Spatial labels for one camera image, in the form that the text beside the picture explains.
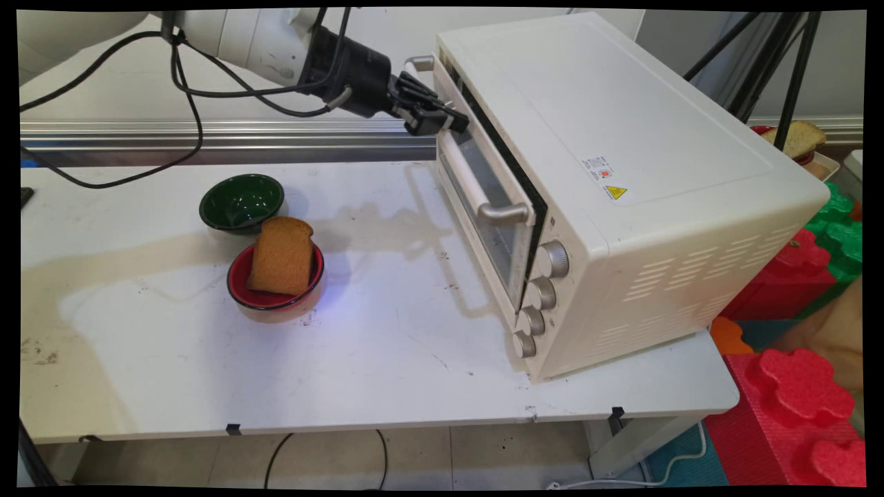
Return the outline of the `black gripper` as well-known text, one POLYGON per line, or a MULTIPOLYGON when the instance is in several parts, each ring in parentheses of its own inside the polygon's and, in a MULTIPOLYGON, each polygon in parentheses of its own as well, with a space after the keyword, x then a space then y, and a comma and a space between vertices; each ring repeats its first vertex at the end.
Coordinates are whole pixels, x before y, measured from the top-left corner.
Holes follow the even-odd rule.
POLYGON ((436 135, 442 131, 463 133, 470 125, 467 115, 442 101, 435 91, 406 70, 392 75, 388 57, 345 37, 336 65, 338 35, 325 26, 313 31, 300 76, 304 95, 329 104, 346 87, 350 97, 341 109, 360 117, 376 113, 394 115, 403 110, 405 129, 413 136, 436 135))

